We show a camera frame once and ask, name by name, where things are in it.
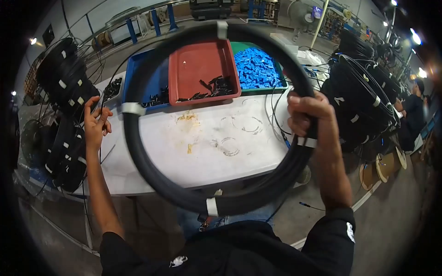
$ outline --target wooden cable reel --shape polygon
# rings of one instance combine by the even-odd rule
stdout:
[[[376,156],[376,162],[368,164],[364,168],[364,164],[359,168],[359,180],[362,187],[369,191],[378,182],[387,182],[390,175],[398,171],[400,168],[407,169],[407,160],[405,154],[395,147],[395,151],[380,158]]]

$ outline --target white table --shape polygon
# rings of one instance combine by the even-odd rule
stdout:
[[[115,78],[125,76],[125,72]],[[109,79],[97,84],[104,89]],[[276,118],[286,131],[289,117],[286,93]],[[275,104],[281,94],[273,96]],[[134,166],[127,150],[122,114],[113,110],[112,133],[104,137],[102,163],[112,195],[153,192]],[[239,97],[203,105],[169,107],[140,117],[140,135],[146,152],[164,175],[192,188],[246,178],[272,171],[287,146],[272,119],[271,95]],[[80,186],[74,194],[83,194]]]

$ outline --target black shirt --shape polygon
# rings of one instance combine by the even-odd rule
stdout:
[[[351,208],[327,212],[299,251],[281,242],[269,224],[241,221],[196,234],[179,258],[163,262],[142,260],[120,236],[106,232],[102,275],[349,275],[354,230]]]
[[[404,100],[402,107],[407,112],[405,120],[410,130],[411,138],[414,141],[425,126],[423,118],[423,100],[412,94]]]

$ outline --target worker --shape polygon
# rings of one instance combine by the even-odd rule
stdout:
[[[403,102],[396,98],[394,107],[403,115],[400,119],[400,128],[397,133],[399,145],[403,151],[414,150],[414,141],[425,126],[424,103],[422,100],[424,90],[423,81],[417,78],[413,84],[411,95]]]
[[[125,241],[99,161],[103,136],[112,132],[104,107],[91,114],[92,97],[85,104],[87,174],[92,210],[103,234],[99,253],[102,275],[349,275],[353,263],[355,222],[352,192],[345,174],[339,131],[333,107],[315,91],[315,98],[291,91],[287,98],[288,126],[305,136],[310,120],[318,118],[314,159],[325,215],[297,250],[273,233],[263,221],[237,221],[190,237],[169,261],[145,260]]]

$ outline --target red tray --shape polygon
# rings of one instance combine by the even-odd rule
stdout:
[[[199,82],[209,83],[218,76],[230,76],[233,94],[178,102],[196,93],[209,93]],[[241,96],[240,80],[229,40],[214,40],[187,45],[169,57],[169,101],[173,106],[220,101]]]

